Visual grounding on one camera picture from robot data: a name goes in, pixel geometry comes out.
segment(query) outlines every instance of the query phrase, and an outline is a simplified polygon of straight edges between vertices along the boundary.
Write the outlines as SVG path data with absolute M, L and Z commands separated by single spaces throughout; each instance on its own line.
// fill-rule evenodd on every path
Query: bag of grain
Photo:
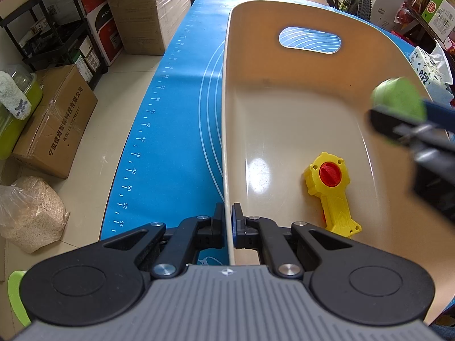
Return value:
M 42 178 L 0 186 L 0 234 L 27 253 L 60 239 L 69 215 Z

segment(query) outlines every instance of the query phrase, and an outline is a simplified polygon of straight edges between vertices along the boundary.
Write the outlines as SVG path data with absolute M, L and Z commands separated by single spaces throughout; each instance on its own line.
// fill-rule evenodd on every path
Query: red and white box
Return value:
M 98 46 L 111 65 L 123 49 L 120 34 L 115 25 L 107 0 L 81 0 L 87 14 L 87 22 Z

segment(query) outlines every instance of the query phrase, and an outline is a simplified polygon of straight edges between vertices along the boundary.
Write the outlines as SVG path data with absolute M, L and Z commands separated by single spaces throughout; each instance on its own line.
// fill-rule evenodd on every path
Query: blue table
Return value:
M 248 0 L 196 0 L 180 24 L 137 112 L 109 196 L 101 239 L 152 222 L 176 227 L 223 201 L 222 60 L 231 9 Z M 304 0 L 281 0 L 324 9 Z M 385 32 L 407 56 L 413 47 Z M 333 52 L 337 36 L 288 28 L 284 45 Z M 200 264 L 228 264 L 227 249 Z

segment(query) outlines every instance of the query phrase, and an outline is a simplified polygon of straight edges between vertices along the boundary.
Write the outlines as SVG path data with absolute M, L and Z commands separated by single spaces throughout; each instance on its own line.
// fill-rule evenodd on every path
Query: beige plastic bin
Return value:
M 340 49 L 324 54 L 283 47 L 286 27 L 336 34 Z M 436 284 L 432 321 L 455 293 L 455 232 L 409 193 L 408 151 L 375 134 L 366 122 L 370 94 L 382 81 L 408 77 L 428 93 L 400 49 L 357 19 L 318 7 L 250 1 L 231 12 L 227 29 L 222 101 L 226 215 L 242 204 L 245 215 L 322 225 L 320 200 L 309 196 L 302 173 L 322 151 L 345 160 L 346 195 L 363 231 L 354 240 L 411 259 Z M 231 221 L 227 219 L 227 231 Z M 251 250 L 231 263 L 258 263 Z

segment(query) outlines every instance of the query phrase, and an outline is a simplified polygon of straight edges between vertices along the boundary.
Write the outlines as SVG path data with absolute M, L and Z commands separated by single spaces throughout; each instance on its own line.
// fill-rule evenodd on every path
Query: transparent lid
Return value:
M 3 71 L 14 79 L 17 87 L 23 93 L 27 91 L 34 79 L 34 75 L 30 74 L 22 65 L 8 65 Z

